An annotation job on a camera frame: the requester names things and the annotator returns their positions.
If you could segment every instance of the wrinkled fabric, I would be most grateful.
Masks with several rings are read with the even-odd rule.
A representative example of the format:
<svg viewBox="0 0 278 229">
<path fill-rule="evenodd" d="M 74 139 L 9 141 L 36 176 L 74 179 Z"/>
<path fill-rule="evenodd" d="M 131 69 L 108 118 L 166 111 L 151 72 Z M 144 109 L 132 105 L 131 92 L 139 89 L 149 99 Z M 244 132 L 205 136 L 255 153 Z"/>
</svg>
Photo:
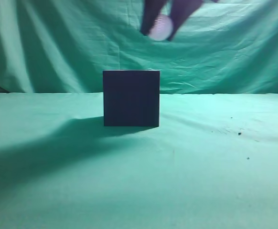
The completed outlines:
<svg viewBox="0 0 278 229">
<path fill-rule="evenodd" d="M 278 229 L 278 94 L 162 94 L 152 129 L 102 100 L 0 94 L 0 229 Z"/>
<path fill-rule="evenodd" d="M 102 71 L 122 69 L 161 70 L 162 94 L 278 93 L 278 0 L 206 1 L 170 43 L 140 34 L 142 13 L 142 0 L 0 0 L 0 87 L 101 92 Z"/>
</svg>

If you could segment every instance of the ball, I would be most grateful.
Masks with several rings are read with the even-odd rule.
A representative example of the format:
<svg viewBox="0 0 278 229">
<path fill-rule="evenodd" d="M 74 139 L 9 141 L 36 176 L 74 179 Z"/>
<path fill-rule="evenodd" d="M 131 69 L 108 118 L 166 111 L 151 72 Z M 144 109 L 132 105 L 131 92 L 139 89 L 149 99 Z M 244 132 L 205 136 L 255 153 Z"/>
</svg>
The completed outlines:
<svg viewBox="0 0 278 229">
<path fill-rule="evenodd" d="M 150 30 L 149 37 L 155 41 L 167 39 L 173 32 L 173 22 L 167 15 L 159 15 L 155 20 L 153 28 Z"/>
</svg>

